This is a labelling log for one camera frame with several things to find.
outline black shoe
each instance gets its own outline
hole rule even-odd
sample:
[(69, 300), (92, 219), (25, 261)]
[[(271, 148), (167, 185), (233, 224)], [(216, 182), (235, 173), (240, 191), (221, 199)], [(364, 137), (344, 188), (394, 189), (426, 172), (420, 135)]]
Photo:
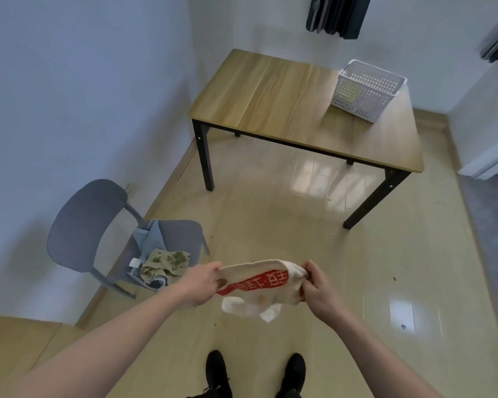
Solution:
[(206, 358), (205, 374), (209, 388), (215, 389), (219, 398), (232, 398), (227, 367), (218, 350), (210, 352)]
[(300, 393), (303, 388), (304, 379), (306, 377), (306, 364), (300, 354), (293, 354), (289, 359), (286, 369), (284, 370), (284, 378), (280, 385), (280, 391), (277, 393), (276, 398), (281, 398), (291, 390)]

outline person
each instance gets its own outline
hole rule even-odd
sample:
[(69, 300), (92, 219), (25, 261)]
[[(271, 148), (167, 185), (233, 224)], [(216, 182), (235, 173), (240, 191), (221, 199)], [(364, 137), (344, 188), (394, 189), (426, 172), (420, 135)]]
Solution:
[[(325, 273), (313, 262), (302, 293), (312, 313), (341, 338), (375, 398), (433, 398), (440, 395), (395, 355), (343, 304)], [(225, 285), (221, 263), (190, 268), (175, 284), (86, 334), (64, 351), (25, 374), (12, 396), (22, 398), (104, 397), (177, 308), (200, 305)], [(225, 361), (219, 351), (206, 360), (207, 398), (232, 398)], [(286, 365), (277, 398), (300, 397), (306, 366), (300, 354)]]

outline white plastic basket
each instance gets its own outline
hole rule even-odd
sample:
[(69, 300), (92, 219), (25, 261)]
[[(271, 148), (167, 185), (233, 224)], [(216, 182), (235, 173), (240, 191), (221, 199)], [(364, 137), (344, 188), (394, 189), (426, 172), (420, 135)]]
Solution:
[(331, 104), (374, 123), (406, 81), (400, 75), (351, 60), (339, 72)]

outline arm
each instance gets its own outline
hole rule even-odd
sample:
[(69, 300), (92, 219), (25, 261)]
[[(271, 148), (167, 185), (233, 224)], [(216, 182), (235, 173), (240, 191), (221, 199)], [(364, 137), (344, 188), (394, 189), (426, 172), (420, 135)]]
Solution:
[(225, 281), (220, 262), (190, 268), (174, 285), (86, 334), (24, 375), (13, 397), (104, 397), (162, 323), (183, 305), (209, 300)]
[(304, 264), (306, 303), (319, 320), (339, 335), (375, 398), (440, 398), (430, 384), (378, 339), (342, 303), (325, 273), (313, 262)]

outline gray chair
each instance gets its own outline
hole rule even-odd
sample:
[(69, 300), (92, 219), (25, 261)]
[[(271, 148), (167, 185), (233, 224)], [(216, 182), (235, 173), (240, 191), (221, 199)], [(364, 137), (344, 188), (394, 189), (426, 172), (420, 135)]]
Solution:
[[(114, 274), (107, 278), (94, 268), (101, 237), (122, 208), (133, 215), (138, 222), (137, 227), (148, 229), (149, 222), (129, 205), (127, 193), (122, 187), (106, 179), (91, 181), (75, 193), (57, 214), (46, 249), (57, 264), (78, 272), (90, 272), (103, 285), (134, 299), (133, 294), (115, 283), (123, 280), (142, 286), (127, 274), (131, 259), (140, 257), (133, 235), (118, 258)], [(190, 253), (190, 267), (199, 262), (201, 246), (209, 254), (203, 229), (198, 222), (159, 221), (159, 227), (166, 250)]]

